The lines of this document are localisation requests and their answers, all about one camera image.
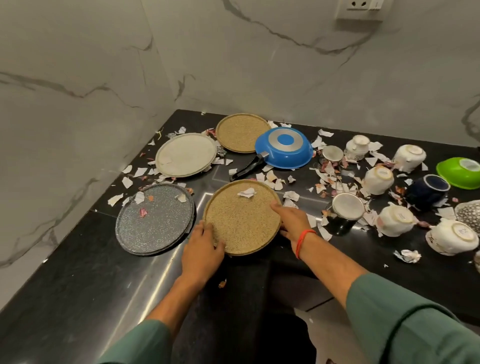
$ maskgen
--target green sleeve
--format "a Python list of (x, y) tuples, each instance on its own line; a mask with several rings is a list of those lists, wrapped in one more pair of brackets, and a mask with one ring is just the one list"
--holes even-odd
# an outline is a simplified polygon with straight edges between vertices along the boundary
[(145, 320), (111, 346), (97, 364), (168, 364), (172, 340), (168, 327), (158, 320)]
[(376, 274), (353, 282), (347, 314), (372, 363), (480, 363), (480, 337), (450, 311)]

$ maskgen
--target hand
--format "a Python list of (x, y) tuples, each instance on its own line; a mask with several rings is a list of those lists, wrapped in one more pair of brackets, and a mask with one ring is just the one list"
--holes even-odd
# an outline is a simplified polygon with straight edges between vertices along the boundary
[(204, 226), (201, 220), (193, 228), (190, 240), (183, 250), (181, 257), (181, 276), (190, 284), (202, 289), (210, 277), (216, 272), (225, 255), (225, 243), (213, 245), (213, 225)]
[(307, 214), (294, 207), (283, 207), (275, 201), (270, 204), (270, 207), (280, 215), (282, 219), (280, 234), (290, 240), (292, 250), (295, 252), (300, 234), (305, 230), (312, 229)]

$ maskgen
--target blue frying pan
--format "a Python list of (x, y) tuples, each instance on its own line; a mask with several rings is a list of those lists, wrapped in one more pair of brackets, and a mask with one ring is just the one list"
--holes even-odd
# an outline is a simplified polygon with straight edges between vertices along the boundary
[(230, 177), (230, 181), (241, 179), (264, 163), (291, 170), (310, 162), (313, 148), (308, 139), (292, 128), (274, 128), (260, 135), (255, 142), (255, 158), (242, 170)]

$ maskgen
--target white plate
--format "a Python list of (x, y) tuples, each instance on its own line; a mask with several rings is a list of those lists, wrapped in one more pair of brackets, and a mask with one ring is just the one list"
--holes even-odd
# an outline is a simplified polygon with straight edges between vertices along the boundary
[(182, 134), (158, 150), (156, 169), (170, 177), (188, 177), (207, 168), (215, 156), (216, 145), (212, 138), (198, 133)]

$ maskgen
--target patterned bowl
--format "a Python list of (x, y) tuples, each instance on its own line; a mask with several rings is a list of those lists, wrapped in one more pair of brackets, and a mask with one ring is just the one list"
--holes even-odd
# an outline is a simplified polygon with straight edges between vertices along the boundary
[(464, 202), (455, 206), (458, 221), (470, 226), (480, 235), (480, 200)]

